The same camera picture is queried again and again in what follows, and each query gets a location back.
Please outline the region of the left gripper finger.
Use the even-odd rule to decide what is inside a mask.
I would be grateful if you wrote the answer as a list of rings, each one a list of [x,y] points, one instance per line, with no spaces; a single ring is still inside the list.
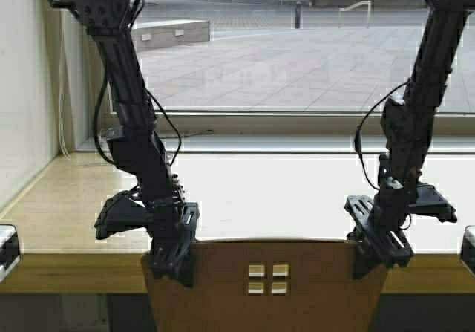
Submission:
[[[195,256],[192,246],[195,238],[163,241],[152,238],[149,253],[149,268],[155,279],[164,277],[184,287],[194,286]]]
[[[185,202],[180,207],[180,220],[177,229],[181,243],[190,245],[195,241],[199,217],[200,209],[197,202]]]

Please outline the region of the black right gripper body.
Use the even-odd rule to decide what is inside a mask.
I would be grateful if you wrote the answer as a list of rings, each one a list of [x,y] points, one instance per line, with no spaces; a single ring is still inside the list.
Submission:
[[[404,230],[409,215],[410,191],[400,183],[381,183],[374,196],[369,222],[378,232]]]

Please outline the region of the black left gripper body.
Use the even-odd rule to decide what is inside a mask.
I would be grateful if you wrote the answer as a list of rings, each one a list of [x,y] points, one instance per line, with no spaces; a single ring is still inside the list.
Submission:
[[[180,238],[177,228],[182,220],[182,201],[158,200],[146,203],[146,208],[151,213],[151,223],[148,233],[151,236],[153,247],[174,247]]]

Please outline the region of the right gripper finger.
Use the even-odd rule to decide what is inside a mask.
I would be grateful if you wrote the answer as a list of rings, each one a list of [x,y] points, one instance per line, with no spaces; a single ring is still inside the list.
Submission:
[[[351,195],[347,198],[344,209],[355,222],[353,230],[348,235],[374,235],[375,230],[370,221],[373,199],[364,195]]]
[[[363,279],[380,265],[391,269],[395,265],[406,267],[414,251],[402,231],[368,232],[355,227],[348,241],[356,243],[352,278]]]

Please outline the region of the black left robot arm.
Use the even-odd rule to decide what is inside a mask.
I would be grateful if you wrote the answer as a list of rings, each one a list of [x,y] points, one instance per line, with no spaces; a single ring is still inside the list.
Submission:
[[[151,237],[147,265],[154,278],[194,284],[198,205],[185,199],[156,130],[156,100],[148,90],[131,30],[143,0],[48,0],[69,11],[98,49],[103,89],[110,89],[119,124],[103,135],[104,158],[133,175],[136,184],[105,201],[94,224],[96,238],[143,228]]]

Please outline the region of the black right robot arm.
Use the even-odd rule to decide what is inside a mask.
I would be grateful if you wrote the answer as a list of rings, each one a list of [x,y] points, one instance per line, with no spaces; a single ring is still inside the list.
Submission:
[[[380,265],[406,267],[414,255],[404,231],[414,215],[455,223],[456,209],[429,183],[420,180],[433,139],[453,61],[474,0],[425,0],[428,17],[410,77],[382,100],[381,128],[386,151],[379,156],[373,197],[351,195],[345,210],[356,225],[352,277],[364,278]]]

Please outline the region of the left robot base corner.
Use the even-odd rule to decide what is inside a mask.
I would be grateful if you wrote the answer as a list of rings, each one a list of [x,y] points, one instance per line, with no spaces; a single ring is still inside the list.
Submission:
[[[14,271],[22,260],[17,226],[1,224],[1,283]]]

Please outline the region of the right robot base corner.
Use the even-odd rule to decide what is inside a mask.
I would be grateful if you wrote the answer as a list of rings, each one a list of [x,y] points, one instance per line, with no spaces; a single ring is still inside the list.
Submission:
[[[460,251],[460,260],[472,275],[475,273],[474,232],[474,225],[466,226],[462,237],[462,246]]]

